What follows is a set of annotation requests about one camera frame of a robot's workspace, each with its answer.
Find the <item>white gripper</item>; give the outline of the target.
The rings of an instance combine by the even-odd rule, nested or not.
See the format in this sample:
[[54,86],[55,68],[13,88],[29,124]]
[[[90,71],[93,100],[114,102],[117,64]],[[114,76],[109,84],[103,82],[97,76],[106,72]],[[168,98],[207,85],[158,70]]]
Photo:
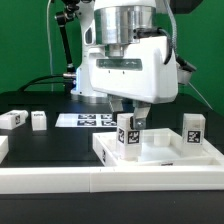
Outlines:
[[108,102],[112,112],[123,111],[121,97],[134,100],[133,130],[146,128],[149,103],[172,102],[177,95],[176,59],[172,55],[165,64],[167,54],[166,36],[142,38],[126,46],[123,58],[106,57],[103,47],[89,50],[92,88],[110,94]]

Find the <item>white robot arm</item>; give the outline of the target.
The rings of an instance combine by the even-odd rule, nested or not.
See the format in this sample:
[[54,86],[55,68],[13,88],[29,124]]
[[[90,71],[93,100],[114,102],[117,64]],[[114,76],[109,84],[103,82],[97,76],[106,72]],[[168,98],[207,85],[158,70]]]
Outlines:
[[177,53],[176,14],[203,0],[81,0],[82,62],[72,94],[87,102],[107,99],[113,118],[133,102],[131,127],[142,130],[153,104],[175,100],[195,66]]

